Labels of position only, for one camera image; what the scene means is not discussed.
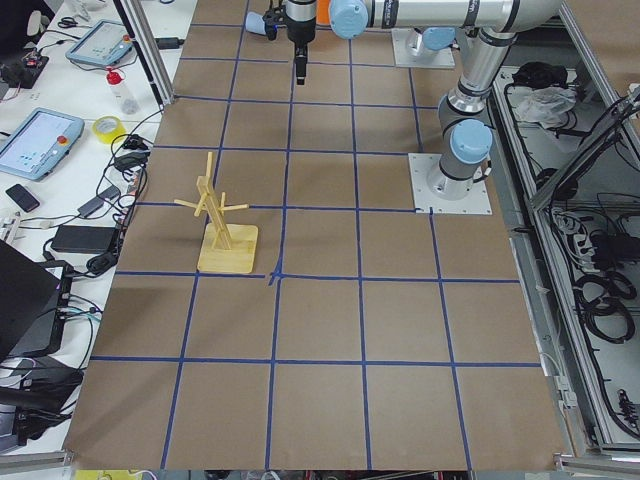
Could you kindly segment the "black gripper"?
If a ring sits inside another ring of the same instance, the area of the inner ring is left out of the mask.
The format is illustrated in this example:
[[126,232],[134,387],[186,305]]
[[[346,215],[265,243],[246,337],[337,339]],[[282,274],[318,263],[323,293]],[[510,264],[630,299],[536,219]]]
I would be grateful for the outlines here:
[[287,0],[284,4],[284,22],[287,36],[295,45],[295,77],[297,85],[306,81],[307,44],[315,38],[316,0]]

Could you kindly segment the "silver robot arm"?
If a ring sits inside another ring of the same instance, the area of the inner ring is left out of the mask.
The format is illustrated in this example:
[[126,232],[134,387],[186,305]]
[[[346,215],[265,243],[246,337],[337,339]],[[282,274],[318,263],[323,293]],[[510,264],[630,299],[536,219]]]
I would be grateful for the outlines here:
[[473,177],[493,144],[475,117],[485,108],[496,74],[517,34],[558,13],[559,1],[332,1],[333,32],[349,40],[368,28],[478,28],[458,83],[440,103],[444,152],[427,174],[429,189],[445,200],[469,193]]
[[406,46],[412,56],[420,57],[451,47],[455,43],[456,33],[455,27],[413,28]]

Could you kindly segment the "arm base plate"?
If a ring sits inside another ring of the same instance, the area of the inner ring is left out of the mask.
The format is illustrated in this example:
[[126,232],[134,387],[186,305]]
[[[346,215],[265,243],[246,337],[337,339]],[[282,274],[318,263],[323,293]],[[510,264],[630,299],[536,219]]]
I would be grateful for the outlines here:
[[440,154],[410,153],[409,171],[414,209],[425,214],[491,215],[485,181],[452,180],[440,170]]
[[454,69],[454,27],[396,28],[392,44],[396,67]]

